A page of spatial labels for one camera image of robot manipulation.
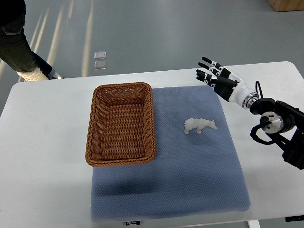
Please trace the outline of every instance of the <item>jeans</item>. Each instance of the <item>jeans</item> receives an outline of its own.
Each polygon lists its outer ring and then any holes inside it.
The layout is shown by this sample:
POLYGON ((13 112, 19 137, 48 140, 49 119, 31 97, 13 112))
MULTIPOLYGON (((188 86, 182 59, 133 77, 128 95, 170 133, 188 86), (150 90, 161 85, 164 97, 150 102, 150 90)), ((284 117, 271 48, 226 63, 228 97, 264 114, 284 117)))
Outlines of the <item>jeans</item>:
POLYGON ((24 35, 25 14, 26 9, 15 20, 0 27, 0 58, 17 73, 26 74, 40 68, 42 74, 39 80, 50 79, 55 71, 31 51, 24 35))

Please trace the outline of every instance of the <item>gray floor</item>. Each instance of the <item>gray floor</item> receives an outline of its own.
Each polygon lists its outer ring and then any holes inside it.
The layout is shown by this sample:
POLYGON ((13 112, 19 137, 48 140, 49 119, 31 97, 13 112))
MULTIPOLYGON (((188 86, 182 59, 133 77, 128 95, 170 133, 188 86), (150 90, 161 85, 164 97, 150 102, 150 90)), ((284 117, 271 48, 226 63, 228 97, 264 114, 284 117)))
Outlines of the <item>gray floor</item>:
MULTIPOLYGON (((32 49, 66 78, 196 68, 202 56, 222 65, 290 61, 304 76, 304 11, 275 13, 266 0, 26 3, 25 33, 32 49), (94 70, 94 52, 101 50, 107 52, 107 68, 94 70)), ((18 81, 19 76, 0 63, 0 113, 18 81)), ((260 224, 304 226, 283 218, 260 224)))

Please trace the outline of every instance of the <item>person's leg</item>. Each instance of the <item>person's leg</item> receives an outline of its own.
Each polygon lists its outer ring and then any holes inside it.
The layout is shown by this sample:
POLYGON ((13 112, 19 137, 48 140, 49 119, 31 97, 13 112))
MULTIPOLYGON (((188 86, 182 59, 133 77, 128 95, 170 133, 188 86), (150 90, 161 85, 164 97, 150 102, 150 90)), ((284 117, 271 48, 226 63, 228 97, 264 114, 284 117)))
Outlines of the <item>person's leg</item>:
POLYGON ((46 75, 52 67, 44 60, 45 69, 38 65, 36 57, 42 58, 33 54, 24 35, 25 13, 24 10, 14 21, 0 27, 0 58, 26 81, 48 80, 46 75))

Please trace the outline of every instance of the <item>label tag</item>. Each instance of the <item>label tag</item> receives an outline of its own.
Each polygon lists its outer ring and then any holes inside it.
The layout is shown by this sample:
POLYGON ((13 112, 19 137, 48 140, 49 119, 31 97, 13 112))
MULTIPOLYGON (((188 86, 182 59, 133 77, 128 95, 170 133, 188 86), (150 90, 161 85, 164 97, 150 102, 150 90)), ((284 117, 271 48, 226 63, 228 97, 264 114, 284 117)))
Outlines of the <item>label tag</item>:
POLYGON ((133 221, 133 222, 126 222, 125 223, 126 226, 131 225, 131 224, 136 224, 136 225, 139 226, 140 225, 140 221, 133 221))

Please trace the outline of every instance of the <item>blue mat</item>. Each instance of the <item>blue mat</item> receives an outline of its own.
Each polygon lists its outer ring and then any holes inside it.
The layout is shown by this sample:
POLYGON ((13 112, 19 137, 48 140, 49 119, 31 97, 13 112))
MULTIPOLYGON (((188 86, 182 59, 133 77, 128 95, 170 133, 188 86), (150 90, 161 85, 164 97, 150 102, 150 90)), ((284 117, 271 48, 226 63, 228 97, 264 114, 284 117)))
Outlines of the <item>blue mat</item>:
POLYGON ((143 165, 93 168, 94 222, 245 211, 250 200, 218 96, 209 86, 153 90, 157 154, 143 165), (189 118, 215 120, 184 134, 189 118))

